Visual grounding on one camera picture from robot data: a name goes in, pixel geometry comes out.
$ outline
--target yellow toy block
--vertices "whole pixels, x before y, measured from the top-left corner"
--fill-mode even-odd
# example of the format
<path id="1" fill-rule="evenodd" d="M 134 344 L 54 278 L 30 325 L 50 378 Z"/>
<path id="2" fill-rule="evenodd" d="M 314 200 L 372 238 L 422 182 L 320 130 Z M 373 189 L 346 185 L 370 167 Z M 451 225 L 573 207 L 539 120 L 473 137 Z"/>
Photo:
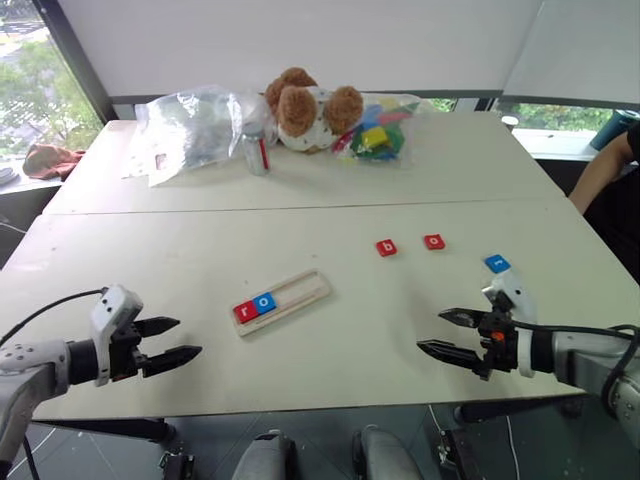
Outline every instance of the yellow toy block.
<path id="1" fill-rule="evenodd" d="M 373 127 L 362 134 L 362 144 L 368 149 L 383 143 L 389 143 L 389 137 L 382 127 Z"/>

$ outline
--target floor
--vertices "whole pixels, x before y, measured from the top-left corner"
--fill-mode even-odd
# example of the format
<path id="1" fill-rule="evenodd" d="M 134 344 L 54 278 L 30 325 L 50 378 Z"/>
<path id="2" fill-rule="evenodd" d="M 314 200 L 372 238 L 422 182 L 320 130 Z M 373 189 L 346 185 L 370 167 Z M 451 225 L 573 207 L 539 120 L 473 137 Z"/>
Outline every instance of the floor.
<path id="1" fill-rule="evenodd" d="M 452 408 L 434 405 L 443 428 L 457 428 Z M 393 432 L 409 449 L 426 480 L 449 480 L 434 457 L 437 429 L 426 406 L 371 407 L 185 417 L 169 419 L 178 435 L 169 448 L 196 456 L 197 479 L 228 480 L 253 437 L 280 428 L 296 441 L 303 480 L 351 479 L 352 433 L 370 423 Z M 585 401 L 583 414 L 568 419 L 556 406 L 511 416 L 522 480 L 616 480 L 640 478 L 640 457 L 620 426 L 596 399 Z M 480 469 L 487 480 L 516 478 L 504 418 L 466 426 Z M 40 476 L 48 479 L 162 479 L 159 445 L 143 440 L 32 425 Z M 16 459 L 12 480 L 29 479 L 24 454 Z"/>

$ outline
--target clear plastic bag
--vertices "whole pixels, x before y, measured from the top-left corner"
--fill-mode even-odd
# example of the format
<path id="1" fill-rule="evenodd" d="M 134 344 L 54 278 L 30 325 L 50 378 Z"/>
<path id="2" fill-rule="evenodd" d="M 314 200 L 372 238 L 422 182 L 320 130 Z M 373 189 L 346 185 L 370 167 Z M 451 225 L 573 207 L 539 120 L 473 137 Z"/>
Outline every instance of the clear plastic bag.
<path id="1" fill-rule="evenodd" d="M 149 186 L 182 171 L 222 165 L 236 156 L 243 125 L 260 122 L 276 139 L 275 121 L 264 99 L 216 85 L 199 87 L 136 105 L 138 127 L 125 176 L 148 175 Z"/>
<path id="2" fill-rule="evenodd" d="M 414 95 L 365 94 L 356 126 L 339 138 L 333 153 L 347 163 L 406 168 L 413 164 L 416 123 L 426 111 Z"/>

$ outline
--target teddy bear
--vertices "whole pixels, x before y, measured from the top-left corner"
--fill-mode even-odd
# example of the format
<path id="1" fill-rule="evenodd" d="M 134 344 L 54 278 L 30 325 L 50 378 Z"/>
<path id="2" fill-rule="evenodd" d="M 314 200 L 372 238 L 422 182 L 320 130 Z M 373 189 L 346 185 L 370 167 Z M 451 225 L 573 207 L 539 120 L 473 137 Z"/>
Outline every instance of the teddy bear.
<path id="1" fill-rule="evenodd" d="M 329 92 L 299 67 L 287 69 L 265 91 L 278 125 L 278 137 L 290 148 L 316 153 L 330 147 L 360 120 L 362 95 L 353 87 Z"/>

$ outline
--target metal leg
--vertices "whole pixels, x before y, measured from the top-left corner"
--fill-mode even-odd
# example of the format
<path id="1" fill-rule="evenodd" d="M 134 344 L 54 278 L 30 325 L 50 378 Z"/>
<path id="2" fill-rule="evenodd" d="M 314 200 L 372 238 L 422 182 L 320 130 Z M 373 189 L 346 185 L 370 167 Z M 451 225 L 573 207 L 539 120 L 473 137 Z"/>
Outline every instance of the metal leg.
<path id="1" fill-rule="evenodd" d="M 162 443 L 171 440 L 175 434 L 175 428 L 164 421 L 163 418 L 126 418 L 111 420 L 39 420 L 41 423 L 60 428 L 83 430 L 111 435 L 123 435 L 125 437 L 142 438 L 154 443 Z"/>
<path id="2" fill-rule="evenodd" d="M 496 400 L 490 402 L 465 403 L 456 408 L 455 418 L 461 423 L 477 423 L 490 418 L 559 404 L 567 400 L 576 400 L 580 397 L 580 395 L 564 395 L 562 397 L 533 398 L 526 400 Z"/>

